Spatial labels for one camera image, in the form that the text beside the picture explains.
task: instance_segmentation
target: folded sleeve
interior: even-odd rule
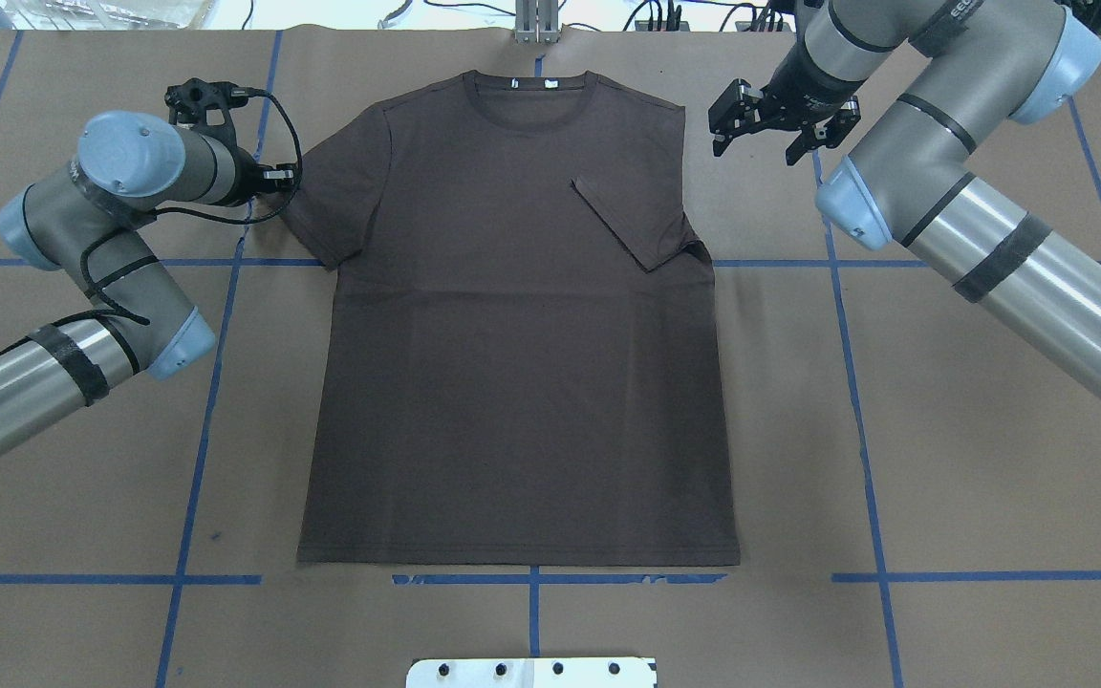
[[[392,145],[384,110],[372,105],[305,154],[301,189],[280,217],[325,266],[367,245]]]

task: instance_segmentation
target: light blue joint cap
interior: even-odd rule
[[[84,127],[79,165],[106,192],[141,199],[176,182],[185,168],[185,144],[174,127],[155,114],[109,110]]]
[[[865,186],[865,181],[860,176],[857,165],[852,164],[851,157],[844,155],[843,161],[839,161],[838,168],[818,188],[814,205],[835,226],[859,241],[861,247],[877,251],[891,243],[891,228],[886,225],[886,218],[882,217],[877,201],[873,200],[873,194],[869,192],[869,186]]]
[[[214,348],[215,332],[210,331],[210,326],[201,318],[195,306],[189,310],[189,317],[185,318],[185,323],[176,330],[176,335],[172,336],[161,351],[161,356],[149,367],[148,372],[156,380],[167,380],[173,373],[205,357]]]
[[[28,195],[28,188],[18,193],[17,197],[9,200],[0,210],[0,236],[11,252],[23,258],[29,265],[43,271],[56,271],[59,265],[40,252],[40,248],[32,239],[32,232],[28,231],[28,220],[23,215],[23,199]]]
[[[1010,119],[1017,123],[1035,123],[1053,113],[1065,100],[1073,97],[1089,81],[1101,62],[1101,40],[1065,8],[1065,28],[1056,44],[1053,61],[1025,103]]]

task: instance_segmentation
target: white plate with holes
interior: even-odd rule
[[[647,657],[537,657],[419,660],[406,688],[656,688]]]

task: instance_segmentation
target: dark gray t-shirt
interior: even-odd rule
[[[467,73],[312,149],[337,269],[302,561],[738,563],[685,109]]]

